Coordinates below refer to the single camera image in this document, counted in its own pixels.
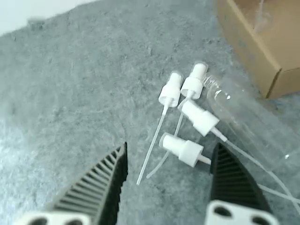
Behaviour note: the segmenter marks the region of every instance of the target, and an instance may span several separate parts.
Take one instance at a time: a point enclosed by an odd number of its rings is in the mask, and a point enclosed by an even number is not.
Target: spray nozzle
[[[209,111],[196,105],[194,101],[185,99],[178,106],[178,109],[186,115],[186,117],[193,123],[194,128],[202,136],[206,136],[211,131],[222,141],[227,141],[227,138],[215,128],[220,120]]]
[[[194,67],[182,85],[181,93],[186,98],[198,99],[200,98],[203,85],[202,77],[206,74],[208,66],[204,62],[194,64]]]
[[[161,137],[159,146],[167,151],[170,151],[178,157],[178,159],[191,167],[194,167],[197,161],[202,161],[206,164],[211,164],[211,160],[201,153],[203,146],[190,140],[183,140],[171,134],[164,133]]]
[[[175,71],[171,73],[167,84],[162,88],[158,100],[164,106],[163,114],[166,114],[169,107],[178,105],[181,82],[182,75]]]

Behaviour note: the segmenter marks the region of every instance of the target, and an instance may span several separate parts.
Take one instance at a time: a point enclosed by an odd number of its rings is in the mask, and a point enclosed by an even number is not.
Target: screw hole
[[[33,220],[29,225],[47,225],[46,218],[37,218]]]
[[[231,213],[229,210],[225,209],[224,207],[222,206],[218,206],[215,208],[214,210],[215,213],[223,216],[223,217],[232,217]]]
[[[270,223],[262,217],[253,217],[252,222],[258,225],[270,225]]]
[[[68,222],[66,225],[83,225],[83,223],[80,220],[76,219]]]

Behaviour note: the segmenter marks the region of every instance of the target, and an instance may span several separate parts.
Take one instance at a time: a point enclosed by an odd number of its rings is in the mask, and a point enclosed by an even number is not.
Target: plastic bottle
[[[214,114],[268,171],[300,154],[300,137],[230,78],[207,73],[202,83]]]

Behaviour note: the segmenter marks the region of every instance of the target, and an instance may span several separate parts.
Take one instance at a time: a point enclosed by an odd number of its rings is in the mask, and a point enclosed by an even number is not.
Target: cardboard box
[[[269,23],[254,29],[260,0],[216,0],[224,35],[265,98],[300,91],[300,0],[264,0]]]

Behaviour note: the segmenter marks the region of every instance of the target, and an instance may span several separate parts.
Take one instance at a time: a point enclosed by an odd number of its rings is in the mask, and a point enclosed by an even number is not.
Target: gray carpet
[[[172,156],[152,179],[135,184],[161,114],[160,90],[172,70],[187,76],[195,60],[251,86],[218,30],[210,0],[103,0],[1,37],[1,224],[41,210],[124,141],[129,176],[118,224],[203,224],[207,167],[192,169]],[[269,103],[299,130],[299,100],[295,94]],[[205,99],[198,103],[208,107]],[[178,117],[170,110],[161,133],[173,133]],[[179,136],[200,139],[187,121]],[[201,143],[211,156],[216,139],[209,135]],[[146,172],[163,154],[156,146]],[[253,175],[260,171],[247,166]],[[262,182],[281,191],[269,178]],[[282,224],[299,224],[289,201],[265,196]]]

